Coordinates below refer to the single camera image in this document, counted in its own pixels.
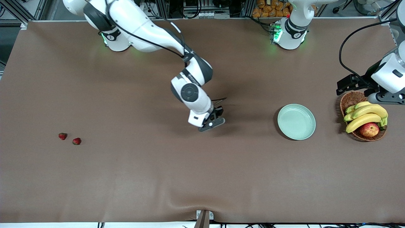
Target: cable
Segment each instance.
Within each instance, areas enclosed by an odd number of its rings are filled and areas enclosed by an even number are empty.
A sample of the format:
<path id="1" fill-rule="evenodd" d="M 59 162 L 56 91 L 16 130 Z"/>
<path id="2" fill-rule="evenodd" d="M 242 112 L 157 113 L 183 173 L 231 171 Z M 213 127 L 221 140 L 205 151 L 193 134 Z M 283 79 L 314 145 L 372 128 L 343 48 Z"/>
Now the cable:
<path id="1" fill-rule="evenodd" d="M 180 36 L 181 36 L 181 42 L 182 42 L 181 45 L 183 46 L 183 54 L 185 54 L 185 40 L 184 40 L 184 36 L 183 36 L 183 33 L 181 32 L 181 30 L 180 30 L 173 22 L 169 21 L 169 20 L 166 19 L 166 18 L 159 17 L 159 16 L 154 16 L 154 17 L 156 17 L 156 18 L 158 18 L 158 19 L 163 19 L 163 20 L 169 22 L 169 23 L 173 26 L 173 28 L 175 28 L 175 29 L 177 30 L 177 32 L 178 32 L 178 33 L 180 34 Z"/>
<path id="2" fill-rule="evenodd" d="M 254 17 L 251 17 L 251 16 L 243 16 L 243 17 L 250 18 L 250 19 L 252 19 L 254 22 L 258 23 L 258 24 L 270 26 L 270 24 L 268 24 L 268 23 L 263 23 L 263 22 L 260 22 L 259 20 L 254 19 Z"/>
<path id="3" fill-rule="evenodd" d="M 198 0 L 198 2 L 200 3 L 200 10 L 198 10 L 198 5 L 197 5 L 197 11 L 196 11 L 196 13 L 194 14 L 194 16 L 192 16 L 192 17 L 188 17 L 188 16 L 185 16 L 183 13 L 182 13 L 182 11 L 181 11 L 181 9 L 184 9 L 184 7 L 181 5 L 181 1 L 179 1 L 179 13 L 180 13 L 180 15 L 182 16 L 182 17 L 184 17 L 184 18 L 187 18 L 187 19 L 193 19 L 193 18 L 195 18 L 195 17 L 197 17 L 200 13 L 201 13 L 201 10 L 203 9 L 203 3 L 201 2 L 201 0 Z"/>
<path id="4" fill-rule="evenodd" d="M 400 0 L 395 0 L 395 1 L 393 1 L 393 2 L 390 3 L 388 6 L 383 7 L 382 10 L 384 10 L 384 9 L 386 9 L 386 8 L 388 8 L 388 7 L 390 7 L 390 6 L 392 6 L 393 4 L 395 4 L 395 3 L 398 2 L 398 1 L 400 1 Z"/>
<path id="5" fill-rule="evenodd" d="M 356 6 L 356 1 L 353 1 L 353 5 L 354 5 L 354 8 L 356 9 L 356 11 L 357 11 L 359 14 L 364 15 L 364 16 L 368 16 L 366 13 L 360 12 L 360 10 L 359 10 L 359 9 L 357 8 L 357 6 Z"/>
<path id="6" fill-rule="evenodd" d="M 5 12 L 6 12 L 6 8 L 3 8 L 2 6 L 0 6 L 0 17 L 2 17 Z"/>
<path id="7" fill-rule="evenodd" d="M 223 100 L 225 100 L 227 97 L 223 97 L 223 98 L 220 98 L 220 99 L 214 99 L 214 100 L 211 100 L 211 101 L 223 101 Z"/>
<path id="8" fill-rule="evenodd" d="M 106 9 L 107 17 L 110 19 L 111 22 L 113 22 L 114 20 L 112 20 L 112 18 L 111 18 L 111 16 L 110 16 L 110 8 L 111 8 L 111 5 L 112 5 L 115 1 L 117 1 L 117 0 L 113 0 L 110 4 L 107 4 L 107 9 Z M 171 49 L 169 49 L 169 48 L 166 48 L 166 47 L 164 47 L 164 46 L 162 46 L 162 45 L 159 45 L 159 44 L 157 44 L 157 43 L 154 43 L 154 42 L 152 42 L 152 41 L 146 40 L 146 39 L 144 39 L 144 38 L 142 38 L 142 37 L 139 37 L 139 36 L 137 36 L 137 35 L 134 35 L 134 34 L 130 33 L 129 31 L 125 30 L 124 28 L 122 28 L 122 27 L 121 27 L 119 24 L 117 24 L 117 23 L 114 23 L 114 25 L 117 26 L 118 28 L 120 28 L 122 31 L 128 33 L 129 35 L 131 35 L 131 36 L 133 36 L 133 37 L 135 37 L 135 38 L 137 38 L 137 39 L 140 39 L 140 40 L 145 41 L 145 42 L 147 42 L 147 43 L 150 43 L 150 44 L 152 44 L 152 45 L 161 47 L 161 48 L 163 48 L 163 49 L 165 49 L 165 50 L 168 50 L 168 51 L 170 51 L 170 52 L 176 54 L 176 55 L 179 56 L 180 58 L 184 58 L 184 55 L 181 55 L 181 54 L 179 54 L 179 53 L 177 53 L 177 52 L 175 52 L 175 51 L 173 51 L 173 50 L 171 50 Z"/>
<path id="9" fill-rule="evenodd" d="M 257 21 L 259 22 L 260 26 L 262 27 L 262 29 L 263 29 L 264 31 L 266 31 L 266 32 L 268 32 L 268 33 L 271 33 L 270 30 L 266 29 L 266 28 L 264 27 L 264 25 L 260 22 L 259 17 L 257 18 Z"/>
<path id="10" fill-rule="evenodd" d="M 343 9 L 342 10 L 344 10 L 347 6 L 349 6 L 349 4 L 352 2 L 353 0 L 350 0 L 347 4 L 345 4 L 345 6 L 343 6 Z"/>
<path id="11" fill-rule="evenodd" d="M 152 8 L 151 2 L 150 2 L 149 0 L 147 0 L 147 2 L 149 3 L 149 5 L 145 2 L 146 7 L 148 7 L 148 9 L 151 11 L 151 14 L 152 14 L 154 17 L 158 17 L 158 15 L 155 13 L 155 11 L 154 11 L 153 8 Z"/>
<path id="12" fill-rule="evenodd" d="M 350 35 L 348 35 L 348 36 L 346 37 L 346 39 L 343 41 L 342 45 L 340 46 L 340 49 L 339 49 L 339 62 L 340 62 L 340 65 L 342 65 L 343 68 L 345 68 L 346 70 L 348 70 L 348 71 L 350 71 L 352 74 L 354 74 L 358 79 L 360 79 L 364 84 L 366 84 L 366 85 L 369 86 L 369 87 L 372 87 L 371 84 L 369 84 L 368 82 L 366 82 L 360 75 L 358 75 L 358 74 L 357 74 L 356 72 L 354 72 L 352 69 L 350 69 L 349 67 L 347 67 L 346 65 L 343 64 L 343 62 L 342 62 L 342 49 L 343 49 L 343 46 L 345 45 L 345 43 L 347 42 L 347 40 L 348 40 L 351 36 L 353 36 L 356 32 L 361 31 L 361 30 L 363 30 L 363 29 L 365 29 L 365 28 L 369 28 L 369 27 L 372 27 L 372 26 L 376 26 L 376 25 L 380 25 L 380 24 L 384 24 L 384 23 L 389 23 L 389 22 L 393 22 L 393 21 L 396 21 L 396 18 L 395 18 L 395 19 L 388 20 L 388 21 L 384 21 L 384 22 L 377 22 L 377 23 L 374 23 L 374 24 L 369 24 L 369 25 L 363 26 L 363 27 L 357 29 L 356 31 L 352 32 Z"/>

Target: light green plate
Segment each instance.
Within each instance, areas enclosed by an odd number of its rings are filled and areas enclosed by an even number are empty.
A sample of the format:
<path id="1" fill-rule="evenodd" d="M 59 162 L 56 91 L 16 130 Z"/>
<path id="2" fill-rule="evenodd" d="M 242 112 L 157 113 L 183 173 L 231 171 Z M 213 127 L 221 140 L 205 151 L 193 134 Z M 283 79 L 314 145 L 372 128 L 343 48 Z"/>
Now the light green plate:
<path id="1" fill-rule="evenodd" d="M 284 106 L 277 117 L 280 130 L 289 138 L 304 140 L 315 131 L 316 123 L 312 112 L 305 106 L 289 104 Z"/>

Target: fruit basket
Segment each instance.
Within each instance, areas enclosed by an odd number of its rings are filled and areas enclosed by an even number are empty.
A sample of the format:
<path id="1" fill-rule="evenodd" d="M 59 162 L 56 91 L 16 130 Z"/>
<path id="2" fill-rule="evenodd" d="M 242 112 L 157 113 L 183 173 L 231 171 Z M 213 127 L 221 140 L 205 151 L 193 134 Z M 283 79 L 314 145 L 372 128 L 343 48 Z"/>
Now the fruit basket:
<path id="1" fill-rule="evenodd" d="M 367 98 L 364 96 L 364 93 L 362 92 L 348 92 L 346 93 L 342 99 L 340 100 L 340 111 L 343 116 L 345 116 L 346 109 L 352 105 L 356 105 L 360 102 L 367 101 Z M 382 139 L 385 134 L 387 133 L 387 130 L 380 130 L 380 132 L 374 136 L 374 137 L 364 137 L 363 135 L 360 134 L 360 130 L 356 129 L 355 131 L 352 132 L 352 134 L 363 141 L 368 141 L 368 142 L 373 142 Z"/>

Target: apple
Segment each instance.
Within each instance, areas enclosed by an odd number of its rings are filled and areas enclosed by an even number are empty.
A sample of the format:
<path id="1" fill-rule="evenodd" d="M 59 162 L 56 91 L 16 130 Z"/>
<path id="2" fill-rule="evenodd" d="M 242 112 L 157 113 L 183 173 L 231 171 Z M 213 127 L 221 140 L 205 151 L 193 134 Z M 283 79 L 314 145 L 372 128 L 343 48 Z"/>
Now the apple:
<path id="1" fill-rule="evenodd" d="M 360 127 L 360 134 L 365 137 L 374 137 L 378 134 L 379 127 L 375 123 L 366 123 Z"/>

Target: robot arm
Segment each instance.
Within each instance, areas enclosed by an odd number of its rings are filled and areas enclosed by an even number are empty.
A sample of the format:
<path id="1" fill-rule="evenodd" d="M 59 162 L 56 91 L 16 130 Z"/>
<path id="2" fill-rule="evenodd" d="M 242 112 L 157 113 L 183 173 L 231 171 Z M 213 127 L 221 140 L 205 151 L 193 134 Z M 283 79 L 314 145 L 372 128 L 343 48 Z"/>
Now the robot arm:
<path id="1" fill-rule="evenodd" d="M 396 10 L 396 18 L 405 28 L 405 3 Z M 405 41 L 389 51 L 380 61 L 371 66 L 363 76 L 350 74 L 338 81 L 336 94 L 351 90 L 366 89 L 364 95 L 371 103 L 405 104 Z"/>
<path id="2" fill-rule="evenodd" d="M 272 26 L 271 40 L 280 47 L 292 50 L 304 42 L 309 23 L 315 15 L 313 4 L 329 4 L 338 0 L 289 0 L 294 10 Z"/>
<path id="3" fill-rule="evenodd" d="M 130 45 L 141 52 L 177 50 L 183 62 L 189 64 L 171 80 L 171 91 L 190 109 L 188 122 L 199 127 L 199 131 L 225 123 L 220 117 L 222 107 L 215 108 L 201 88 L 211 80 L 212 67 L 170 30 L 155 25 L 133 1 L 91 0 L 83 12 L 87 21 L 102 31 L 105 43 L 113 51 L 123 51 Z"/>

